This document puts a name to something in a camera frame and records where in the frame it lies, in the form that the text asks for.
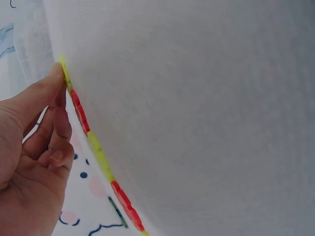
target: white fabric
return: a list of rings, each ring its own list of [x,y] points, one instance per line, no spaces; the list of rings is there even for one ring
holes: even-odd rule
[[[13,39],[16,12],[9,1],[0,1],[0,100],[14,96],[26,86]]]
[[[115,177],[170,236],[315,234],[315,6],[45,0]]]

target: blue doodle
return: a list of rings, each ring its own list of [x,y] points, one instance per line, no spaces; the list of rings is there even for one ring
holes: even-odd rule
[[[88,177],[88,174],[87,174],[86,172],[82,172],[82,173],[80,174],[80,177],[81,177],[81,178],[86,178],[86,177]]]
[[[77,226],[80,223],[80,219],[77,220],[72,226]]]
[[[14,46],[5,49],[5,51],[0,54],[0,58],[1,58],[5,53],[12,53],[12,52],[14,52],[14,51],[15,51],[15,47],[14,47]]]
[[[97,233],[101,230],[101,228],[111,228],[111,227],[122,227],[123,225],[99,225],[99,227],[96,230],[93,230],[89,233],[89,236],[92,236],[92,234]]]
[[[16,8],[16,6],[13,6],[13,5],[12,5],[12,0],[10,0],[10,6],[11,6],[12,8]]]
[[[61,223],[63,223],[64,225],[68,225],[68,223],[66,223],[66,222],[64,222],[63,220],[61,220],[61,214],[62,214],[62,213],[63,213],[63,212],[61,212],[60,215],[59,215],[59,221],[60,221]],[[79,223],[80,223],[80,219],[78,219],[77,222],[75,222],[72,226],[77,226]]]

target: blue wavy line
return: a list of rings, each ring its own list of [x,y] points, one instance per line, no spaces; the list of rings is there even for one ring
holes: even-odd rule
[[[7,48],[5,49],[5,51],[3,53],[0,54],[0,58],[5,54],[5,53],[12,53],[15,51],[15,47],[10,47],[10,48]]]
[[[123,225],[99,225],[99,227],[96,230],[93,230],[89,233],[89,236],[92,236],[92,234],[97,233],[100,231],[101,228],[111,228],[111,227],[121,227]]]

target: cartoon print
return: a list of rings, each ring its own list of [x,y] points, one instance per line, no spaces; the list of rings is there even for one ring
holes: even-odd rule
[[[53,236],[131,235],[130,229],[124,227],[108,200],[109,194],[99,176],[93,172],[93,167],[81,147],[77,146],[77,140],[74,138],[71,143],[76,154],[63,209]]]

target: skin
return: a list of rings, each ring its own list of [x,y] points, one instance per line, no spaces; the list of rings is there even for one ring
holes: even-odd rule
[[[45,79],[0,101],[0,235],[53,232],[74,157],[65,91],[62,67],[55,63]]]

